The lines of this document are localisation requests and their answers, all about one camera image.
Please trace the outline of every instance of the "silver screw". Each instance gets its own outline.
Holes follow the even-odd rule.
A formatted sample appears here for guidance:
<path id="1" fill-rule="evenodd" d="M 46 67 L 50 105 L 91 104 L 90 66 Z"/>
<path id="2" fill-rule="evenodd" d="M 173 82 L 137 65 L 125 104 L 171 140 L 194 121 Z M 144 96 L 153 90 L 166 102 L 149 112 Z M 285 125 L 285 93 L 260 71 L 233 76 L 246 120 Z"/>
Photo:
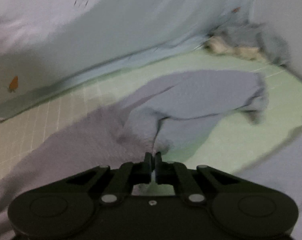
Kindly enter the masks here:
<path id="1" fill-rule="evenodd" d="M 192 195 L 189 195 L 189 200 L 191 202 L 202 202 L 205 200 L 205 197 L 201 194 L 192 194 Z"/>
<path id="2" fill-rule="evenodd" d="M 101 200 L 104 202 L 104 203 L 113 203 L 115 201 L 118 200 L 117 196 L 116 195 L 113 195 L 113 194 L 106 194 L 106 195 L 103 195 L 101 197 Z"/>
<path id="3" fill-rule="evenodd" d="M 157 202 L 155 200 L 150 200 L 149 201 L 150 206 L 155 206 L 156 204 L 157 204 Z"/>

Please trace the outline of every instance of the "gray garment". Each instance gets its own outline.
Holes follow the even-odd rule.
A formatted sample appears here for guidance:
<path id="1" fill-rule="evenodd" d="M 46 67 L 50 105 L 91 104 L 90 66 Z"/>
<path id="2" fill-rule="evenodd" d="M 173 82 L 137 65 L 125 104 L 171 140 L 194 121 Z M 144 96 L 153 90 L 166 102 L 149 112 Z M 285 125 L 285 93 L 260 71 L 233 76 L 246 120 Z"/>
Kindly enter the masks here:
<path id="1" fill-rule="evenodd" d="M 258 73 L 202 70 L 157 78 L 124 100 L 99 108 L 50 136 L 0 180 L 0 240 L 14 232 L 7 218 L 19 194 L 98 165 L 140 162 L 207 135 L 234 109 L 267 105 Z"/>
<path id="2" fill-rule="evenodd" d="M 237 23 L 231 19 L 213 30 L 211 35 L 222 37 L 232 47 L 258 47 L 273 64 L 288 66 L 290 63 L 287 42 L 266 24 Z"/>
<path id="3" fill-rule="evenodd" d="M 291 236 L 302 240 L 302 127 L 293 130 L 270 155 L 235 174 L 286 193 L 299 207 L 299 219 Z"/>

